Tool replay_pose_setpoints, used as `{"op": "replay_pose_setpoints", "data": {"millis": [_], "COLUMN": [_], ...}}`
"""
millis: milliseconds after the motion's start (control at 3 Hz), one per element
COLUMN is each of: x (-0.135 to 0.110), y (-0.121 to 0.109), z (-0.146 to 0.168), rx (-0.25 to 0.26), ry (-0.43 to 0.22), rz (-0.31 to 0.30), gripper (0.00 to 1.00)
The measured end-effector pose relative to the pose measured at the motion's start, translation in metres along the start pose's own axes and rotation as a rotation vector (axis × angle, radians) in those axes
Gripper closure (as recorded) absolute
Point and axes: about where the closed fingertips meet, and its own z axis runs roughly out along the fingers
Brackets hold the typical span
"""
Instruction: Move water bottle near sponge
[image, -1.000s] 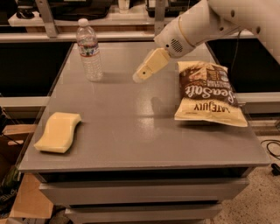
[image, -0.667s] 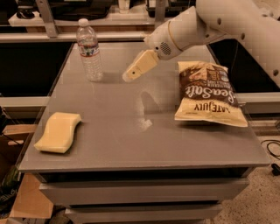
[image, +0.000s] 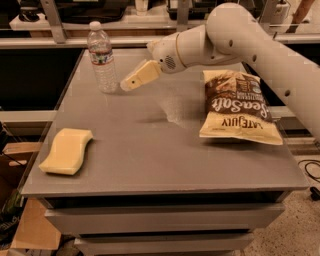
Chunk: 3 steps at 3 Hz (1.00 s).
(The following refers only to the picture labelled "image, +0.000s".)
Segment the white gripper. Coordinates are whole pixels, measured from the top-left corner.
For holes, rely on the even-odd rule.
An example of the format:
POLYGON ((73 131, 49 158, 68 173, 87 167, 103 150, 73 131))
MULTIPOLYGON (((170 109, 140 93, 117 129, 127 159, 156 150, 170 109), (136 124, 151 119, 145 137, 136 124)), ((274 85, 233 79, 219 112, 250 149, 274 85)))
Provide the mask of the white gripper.
POLYGON ((121 89, 124 91, 134 90, 158 79, 162 71, 167 74, 184 71, 186 67, 178 54, 177 39, 178 33, 174 33, 162 39, 149 42, 147 49, 154 60, 143 60, 140 62, 120 82, 121 89))

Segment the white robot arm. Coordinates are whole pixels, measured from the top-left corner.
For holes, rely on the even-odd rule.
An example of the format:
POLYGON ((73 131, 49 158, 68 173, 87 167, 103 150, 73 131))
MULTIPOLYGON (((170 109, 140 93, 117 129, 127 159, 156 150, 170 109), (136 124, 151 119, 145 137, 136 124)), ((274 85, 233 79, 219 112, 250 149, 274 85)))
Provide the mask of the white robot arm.
POLYGON ((148 44, 152 59, 120 82, 130 91, 195 65, 245 62, 268 84, 303 126, 320 139, 320 67, 272 39, 241 5, 215 7, 204 25, 148 44))

